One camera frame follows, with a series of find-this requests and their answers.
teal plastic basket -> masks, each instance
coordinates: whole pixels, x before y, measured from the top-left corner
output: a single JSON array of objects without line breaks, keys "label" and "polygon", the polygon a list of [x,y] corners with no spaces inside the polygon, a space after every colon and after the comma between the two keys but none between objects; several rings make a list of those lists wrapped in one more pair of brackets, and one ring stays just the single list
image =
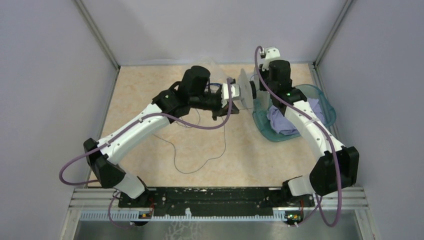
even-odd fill
[{"label": "teal plastic basket", "polygon": [[[330,127],[334,124],[336,121],[336,111],[334,110],[334,107],[332,107],[327,100],[327,98],[324,96],[324,93],[316,86],[310,85],[310,84],[302,84],[296,86],[296,88],[300,89],[303,94],[307,98],[312,99],[319,99],[319,106],[321,107],[322,113],[325,118],[324,126]],[[264,110],[263,107],[261,107],[261,103],[258,99],[255,99],[253,101],[253,120],[254,123],[257,126],[257,129],[259,129],[260,133],[269,141],[271,142],[282,142],[289,139],[297,138],[300,136],[300,134],[293,134],[293,135],[284,135],[281,133],[276,133],[272,128],[270,124],[270,120],[267,118],[267,110]]]}]

blue fabric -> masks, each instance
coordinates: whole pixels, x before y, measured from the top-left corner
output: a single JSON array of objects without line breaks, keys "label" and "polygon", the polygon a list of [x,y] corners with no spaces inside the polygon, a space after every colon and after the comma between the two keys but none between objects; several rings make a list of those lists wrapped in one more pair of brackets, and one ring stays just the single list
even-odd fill
[{"label": "blue fabric", "polygon": [[[307,101],[315,115],[323,124],[325,124],[326,119],[324,118],[323,111],[321,110],[319,100],[315,98],[308,98]],[[270,121],[271,128],[278,134],[293,135],[299,133],[293,123],[287,120],[287,118],[285,118],[280,110],[275,106],[271,106],[269,108],[266,117]]]}]

white connector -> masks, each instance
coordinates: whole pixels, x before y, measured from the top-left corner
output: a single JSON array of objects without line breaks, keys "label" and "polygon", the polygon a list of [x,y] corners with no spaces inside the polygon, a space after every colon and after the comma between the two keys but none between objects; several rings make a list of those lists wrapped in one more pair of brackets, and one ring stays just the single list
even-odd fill
[{"label": "white connector", "polygon": [[263,60],[262,71],[269,69],[270,62],[281,59],[280,51],[275,46],[267,47],[263,52],[265,54],[265,59]]},{"label": "white connector", "polygon": [[136,199],[145,192],[146,188],[137,176],[129,173],[125,169],[123,170],[125,171],[125,176],[113,188],[126,193],[132,199]]},{"label": "white connector", "polygon": [[[240,97],[240,86],[238,84],[231,84],[231,98],[232,100],[238,100]],[[230,100],[230,95],[228,94],[228,84],[223,83],[222,84],[222,107],[225,107],[227,105],[227,101]]]}]

gray wall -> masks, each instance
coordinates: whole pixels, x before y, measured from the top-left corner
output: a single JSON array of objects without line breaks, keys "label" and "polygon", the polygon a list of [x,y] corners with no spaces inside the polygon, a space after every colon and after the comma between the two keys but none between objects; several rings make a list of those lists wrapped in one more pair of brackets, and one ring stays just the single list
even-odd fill
[{"label": "gray wall", "polygon": [[84,0],[121,65],[205,56],[253,62],[256,46],[315,60],[344,0]]},{"label": "gray wall", "polygon": [[71,0],[2,0],[0,18],[0,239],[58,239],[58,172],[99,132],[115,71]]},{"label": "gray wall", "polygon": [[382,239],[422,239],[424,1],[357,1],[319,70]]}]

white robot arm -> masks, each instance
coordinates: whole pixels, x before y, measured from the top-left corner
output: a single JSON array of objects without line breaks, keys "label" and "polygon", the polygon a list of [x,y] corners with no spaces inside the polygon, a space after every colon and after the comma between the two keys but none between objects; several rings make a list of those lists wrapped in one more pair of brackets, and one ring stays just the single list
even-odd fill
[{"label": "white robot arm", "polygon": [[[87,162],[101,186],[118,189],[132,199],[140,197],[147,190],[144,182],[124,170],[120,161],[142,140],[174,122],[164,115],[155,114],[180,118],[187,115],[190,108],[197,108],[212,111],[214,120],[226,115],[230,98],[236,100],[240,95],[239,86],[235,82],[223,83],[217,92],[211,92],[207,87],[209,80],[210,72],[206,68],[193,66],[185,72],[181,82],[176,82],[169,89],[162,91],[140,114],[120,129],[98,141],[92,138],[86,140],[86,152],[105,145],[87,157]],[[239,113],[236,106],[232,106],[231,113]]]},{"label": "white robot arm", "polygon": [[[309,120],[271,97],[273,105],[279,108],[281,113],[299,130],[300,135],[306,140],[317,159],[310,174],[282,183],[283,199],[287,202],[295,202],[298,201],[298,196],[314,193],[324,196],[336,191],[337,182],[332,150],[326,135],[314,122],[321,125],[324,130],[326,128],[312,111],[306,96],[292,86],[290,63],[281,60],[280,52],[275,47],[265,48],[261,57],[265,61],[259,66],[260,75],[267,87],[284,101],[304,111],[312,118]],[[142,201],[146,201],[148,196],[148,193],[145,194],[148,192],[146,185],[139,177],[126,172],[120,166],[120,161],[143,139],[174,122],[173,119],[159,114],[180,118],[187,115],[191,108],[196,108],[211,111],[214,120],[226,115],[229,109],[228,100],[230,98],[237,99],[240,95],[240,88],[235,82],[231,82],[222,84],[217,92],[211,92],[210,88],[207,88],[209,80],[210,72],[206,68],[193,66],[184,73],[181,81],[175,82],[169,89],[159,93],[153,98],[151,104],[120,129],[98,141],[92,138],[85,141],[85,152],[105,145],[87,157],[87,162],[101,186],[116,188],[131,199],[143,198]],[[259,90],[266,91],[262,83],[259,85]],[[239,110],[233,105],[231,114],[238,113]],[[356,182],[358,151],[354,147],[345,147],[328,131],[327,133],[337,154],[342,188],[349,187]]]},{"label": "white robot arm", "polygon": [[283,197],[289,201],[295,201],[298,196],[315,193],[324,196],[337,190],[335,160],[330,141],[326,136],[331,139],[338,159],[341,187],[350,187],[355,184],[359,162],[359,153],[356,148],[344,146],[324,127],[312,111],[306,96],[292,86],[290,63],[281,59],[278,49],[265,48],[260,52],[260,56],[264,59],[264,63],[258,66],[258,71],[266,87],[261,81],[259,90],[267,91],[269,88],[277,97],[311,117],[308,119],[271,95],[272,104],[293,123],[317,159],[310,174],[283,182],[281,188]]}]

